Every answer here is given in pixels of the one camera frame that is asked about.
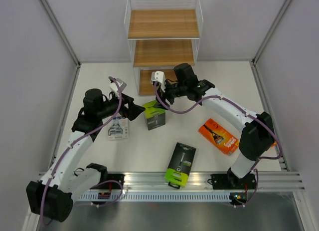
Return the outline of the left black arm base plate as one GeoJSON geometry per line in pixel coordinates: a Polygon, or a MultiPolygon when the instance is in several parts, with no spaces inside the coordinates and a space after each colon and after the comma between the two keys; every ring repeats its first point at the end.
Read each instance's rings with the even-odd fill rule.
{"type": "Polygon", "coordinates": [[[101,183],[102,182],[104,183],[99,185],[98,188],[103,190],[120,190],[121,188],[119,184],[121,185],[124,184],[124,177],[125,177],[124,174],[119,174],[119,173],[109,174],[107,178],[101,181],[101,183]],[[119,184],[114,182],[105,183],[105,181],[109,181],[109,180],[117,181],[119,184]]]}

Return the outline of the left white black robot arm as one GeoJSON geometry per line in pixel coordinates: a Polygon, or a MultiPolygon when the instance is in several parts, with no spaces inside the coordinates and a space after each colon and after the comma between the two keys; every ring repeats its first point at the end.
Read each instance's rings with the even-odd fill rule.
{"type": "Polygon", "coordinates": [[[112,121],[115,115],[120,114],[133,121],[145,110],[128,95],[110,94],[111,99],[108,99],[100,89],[85,92],[83,107],[73,124],[65,151],[39,181],[31,181],[26,187],[32,213],[63,222],[84,192],[93,187],[104,189],[108,185],[107,167],[96,163],[87,165],[79,176],[74,178],[72,175],[100,133],[103,119],[112,121]]]}

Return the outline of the black green razor box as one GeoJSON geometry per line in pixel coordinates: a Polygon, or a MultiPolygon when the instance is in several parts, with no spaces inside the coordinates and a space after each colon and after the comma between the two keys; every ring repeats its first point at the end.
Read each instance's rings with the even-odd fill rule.
{"type": "Polygon", "coordinates": [[[148,130],[161,127],[166,124],[165,110],[158,108],[156,100],[143,104],[144,116],[148,130]]]}
{"type": "Polygon", "coordinates": [[[168,186],[175,189],[185,187],[193,165],[195,153],[195,147],[180,142],[176,143],[165,173],[165,180],[168,182],[168,186]]]}

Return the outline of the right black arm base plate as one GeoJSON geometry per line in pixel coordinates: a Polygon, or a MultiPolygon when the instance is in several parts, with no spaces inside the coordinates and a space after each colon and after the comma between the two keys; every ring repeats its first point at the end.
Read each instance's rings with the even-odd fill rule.
{"type": "Polygon", "coordinates": [[[214,190],[253,190],[257,185],[256,177],[251,173],[241,179],[229,173],[215,173],[211,174],[207,182],[214,190]]]}

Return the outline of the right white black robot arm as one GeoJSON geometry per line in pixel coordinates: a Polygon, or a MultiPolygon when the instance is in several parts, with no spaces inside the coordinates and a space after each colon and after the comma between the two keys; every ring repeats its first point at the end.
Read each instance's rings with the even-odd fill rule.
{"type": "Polygon", "coordinates": [[[173,70],[175,82],[168,81],[162,71],[151,75],[159,106],[169,110],[176,98],[185,96],[196,105],[211,109],[240,132],[240,154],[227,172],[229,186],[240,188],[246,182],[245,176],[276,141],[271,115],[250,111],[227,98],[210,81],[199,80],[188,63],[177,65],[173,70]]]}

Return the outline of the white blister razor pack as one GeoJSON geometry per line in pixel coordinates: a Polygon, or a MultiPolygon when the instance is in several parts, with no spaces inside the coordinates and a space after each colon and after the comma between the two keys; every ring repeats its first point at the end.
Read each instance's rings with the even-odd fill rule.
{"type": "Polygon", "coordinates": [[[108,139],[109,140],[122,140],[127,139],[129,136],[129,123],[128,118],[117,115],[113,118],[108,126],[108,139]]]}

